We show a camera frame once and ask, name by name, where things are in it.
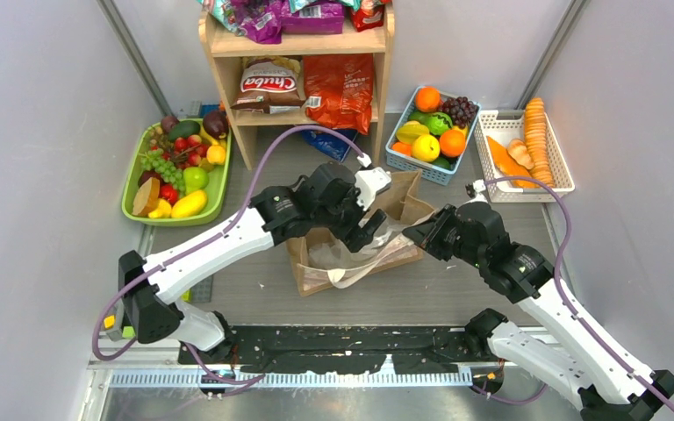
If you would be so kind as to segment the brown burlap grocery bag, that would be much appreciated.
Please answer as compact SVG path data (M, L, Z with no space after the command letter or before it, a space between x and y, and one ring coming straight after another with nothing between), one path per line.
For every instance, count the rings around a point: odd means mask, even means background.
M304 237L286 241L301 296L346 289L369 275L423 259L424 253L402 233L434 212L432 205L417 198L421 172L398 171L391 178L389 190L376 200L387 218L360 251L348 251L326 228L314 228Z

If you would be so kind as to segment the orange snack bag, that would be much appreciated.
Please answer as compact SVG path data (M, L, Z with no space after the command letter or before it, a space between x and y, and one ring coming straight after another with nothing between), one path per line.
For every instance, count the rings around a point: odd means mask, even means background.
M371 54L322 54L303 58L305 115L330 129L366 135L372 119Z

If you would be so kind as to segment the Chuba chips bag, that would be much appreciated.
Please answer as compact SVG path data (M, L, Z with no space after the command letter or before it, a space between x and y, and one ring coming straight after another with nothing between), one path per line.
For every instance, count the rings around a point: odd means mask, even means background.
M305 104L300 57L248 56L241 59L241 64L233 110L277 114L300 109Z

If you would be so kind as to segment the clear plastic bag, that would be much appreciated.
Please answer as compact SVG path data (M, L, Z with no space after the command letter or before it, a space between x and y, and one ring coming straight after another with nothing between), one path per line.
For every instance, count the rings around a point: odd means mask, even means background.
M322 243L308 249L309 265L318 269L350 269L368 264L393 240L394 234L385 233L357 253L350 252L339 240Z

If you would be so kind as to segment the blue snack bag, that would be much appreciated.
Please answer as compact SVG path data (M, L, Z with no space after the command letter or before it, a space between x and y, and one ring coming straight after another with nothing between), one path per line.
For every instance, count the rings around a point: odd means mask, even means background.
M350 145L330 133L303 131L301 136L308 145L313 146L334 161L343 162L352 150Z

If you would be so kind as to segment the orange bread loaf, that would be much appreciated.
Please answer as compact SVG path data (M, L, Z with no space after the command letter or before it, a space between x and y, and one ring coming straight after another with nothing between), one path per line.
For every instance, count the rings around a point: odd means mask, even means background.
M501 174L506 176L524 176L531 178L529 171L521 166L508 152L490 136L486 137L487 145L490 149L492 160Z

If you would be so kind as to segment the dark grape bunch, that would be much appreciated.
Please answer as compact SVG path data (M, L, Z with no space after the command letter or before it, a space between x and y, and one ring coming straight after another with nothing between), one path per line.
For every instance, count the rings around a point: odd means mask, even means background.
M447 114L459 128L470 128L478 111L479 106L466 96L448 98L441 105L441 112Z

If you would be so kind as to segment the stacked round crackers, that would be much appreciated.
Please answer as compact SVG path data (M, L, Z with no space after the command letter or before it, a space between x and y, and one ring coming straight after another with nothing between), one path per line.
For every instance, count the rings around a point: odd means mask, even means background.
M550 188L554 188L555 180L547 149L546 115L541 98L535 97L528 102L524 113L524 129L524 141L534 165L530 174Z

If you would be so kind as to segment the green fruit tray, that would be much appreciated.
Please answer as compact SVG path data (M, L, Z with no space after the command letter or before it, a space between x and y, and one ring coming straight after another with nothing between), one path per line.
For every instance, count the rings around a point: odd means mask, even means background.
M223 207L229 176L230 156L226 157L226 162L224 164L215 166L209 173L209 183L204 189L208 201L206 206L197 215L188 218L152 219L136 217L132 214L133 199L138 190L137 182L143 170L140 156L148 150L148 141L150 140L152 133L159 126L160 123L150 125L140 135L139 140L137 141L135 154L130 161L127 176L125 178L125 187L123 189L122 199L120 200L120 209L127 218L145 225L185 227L209 224L219 216Z

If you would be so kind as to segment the orange fruit top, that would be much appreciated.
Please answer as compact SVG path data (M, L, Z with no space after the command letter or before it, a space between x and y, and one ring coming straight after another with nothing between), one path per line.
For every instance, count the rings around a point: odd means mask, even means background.
M442 103L441 94L435 87L425 86L418 89L414 97L414 104L418 111L436 112Z

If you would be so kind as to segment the green apple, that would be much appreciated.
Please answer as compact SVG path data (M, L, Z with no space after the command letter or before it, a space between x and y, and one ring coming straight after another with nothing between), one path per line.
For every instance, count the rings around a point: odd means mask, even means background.
M208 172L200 167L188 167L183 171L183 184L186 194L205 189L209 182Z

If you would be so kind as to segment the avocado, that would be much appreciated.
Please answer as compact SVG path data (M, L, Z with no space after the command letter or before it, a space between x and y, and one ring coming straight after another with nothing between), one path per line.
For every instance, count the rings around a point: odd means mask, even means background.
M180 121L174 125L168 132L168 140L176 141L179 138L187 139L189 136L198 135L201 125L194 120Z

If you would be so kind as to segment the magenta snack bag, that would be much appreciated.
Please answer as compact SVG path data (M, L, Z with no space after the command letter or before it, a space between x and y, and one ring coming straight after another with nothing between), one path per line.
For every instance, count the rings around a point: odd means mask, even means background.
M344 5L337 1L284 1L280 19L285 34L340 34Z

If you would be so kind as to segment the green grape bunch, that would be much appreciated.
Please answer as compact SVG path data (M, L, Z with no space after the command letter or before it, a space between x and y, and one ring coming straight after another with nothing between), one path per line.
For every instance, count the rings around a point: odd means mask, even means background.
M164 183L171 184L180 195L186 193L183 182L183 171L175 163L165 159L161 149L142 153L140 155L140 163L145 170L153 170L158 174Z

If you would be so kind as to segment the yellow toy block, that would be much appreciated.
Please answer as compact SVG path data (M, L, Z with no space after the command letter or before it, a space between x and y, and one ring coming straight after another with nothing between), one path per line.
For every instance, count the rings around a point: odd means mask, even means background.
M116 323L116 317L114 315L106 316L103 321L104 329L111 329Z

